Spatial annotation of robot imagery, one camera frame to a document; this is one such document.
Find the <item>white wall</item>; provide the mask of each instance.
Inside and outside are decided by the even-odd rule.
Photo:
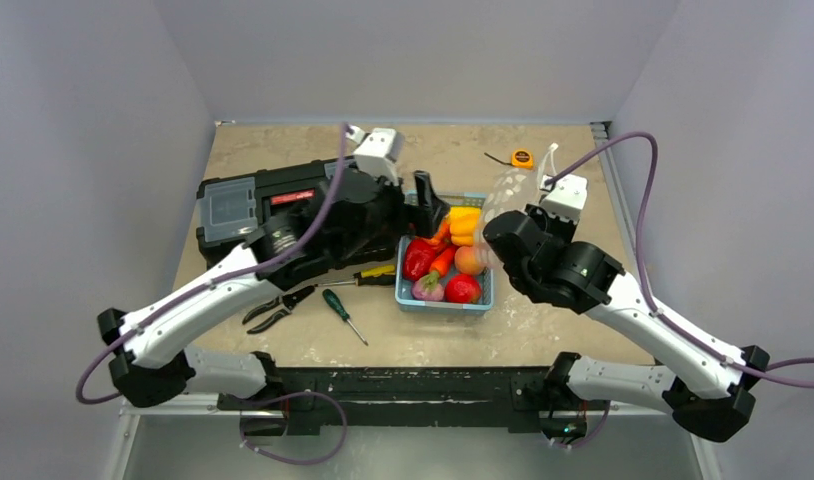
[[[0,1],[0,478],[99,477],[94,316],[170,288],[212,131],[148,0]]]
[[[241,121],[612,118],[678,0],[155,0]]]
[[[633,129],[661,146],[655,293],[773,360],[814,355],[814,0],[682,2],[612,131]],[[616,153],[636,209],[647,148]],[[814,391],[754,393],[751,423],[718,450],[724,478],[814,478]]]

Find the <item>wooden tabletop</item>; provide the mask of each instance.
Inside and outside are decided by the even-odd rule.
[[[361,125],[363,128],[373,126]],[[507,158],[516,148],[539,157],[552,142],[558,169],[594,148],[586,126],[394,126],[405,144],[398,168],[407,180],[413,170],[431,173],[438,191],[484,192],[505,168],[483,155]],[[220,126],[204,178],[229,177],[333,158],[336,126]],[[633,270],[625,256],[618,222],[596,159],[576,172],[589,180],[587,205],[576,240],[592,242]],[[193,213],[175,288],[204,272]],[[483,317],[405,313],[393,289],[338,287],[342,303],[368,339],[328,309],[316,292],[293,314],[267,332],[247,335],[240,320],[228,318],[195,343],[230,352],[264,351],[279,366],[516,366],[549,365],[560,351],[573,351],[624,363],[650,363],[651,357],[618,333],[585,316],[547,305],[533,305],[517,293],[506,274],[496,274],[495,307]]]

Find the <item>blue plastic basket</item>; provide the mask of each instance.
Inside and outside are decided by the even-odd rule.
[[[473,206],[482,207],[486,195],[483,193],[442,193],[438,194],[443,200],[448,202],[451,206]],[[407,193],[407,202],[416,203],[416,192],[410,191]],[[421,313],[444,313],[449,315],[476,315],[480,316],[492,308],[495,303],[495,274],[491,269],[486,269],[484,273],[475,277],[475,280],[481,285],[481,298],[478,303],[449,303],[449,302],[426,302],[424,300],[414,300],[413,294],[410,289],[413,288],[413,282],[401,276],[401,265],[404,263],[404,252],[407,250],[407,245],[410,244],[412,239],[410,237],[402,237],[398,242],[398,269],[397,277],[395,280],[395,301],[398,302],[398,307],[404,312],[421,312]],[[452,268],[442,279],[443,285],[457,274],[457,270]]]

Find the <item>orange tape measure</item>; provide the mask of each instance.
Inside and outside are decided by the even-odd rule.
[[[534,168],[534,156],[522,148],[514,150],[510,154],[510,165],[519,168]]]

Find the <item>toolbox lid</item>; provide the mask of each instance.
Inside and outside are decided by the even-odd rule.
[[[254,177],[211,183],[198,199],[204,240],[213,242],[246,235],[257,228]]]

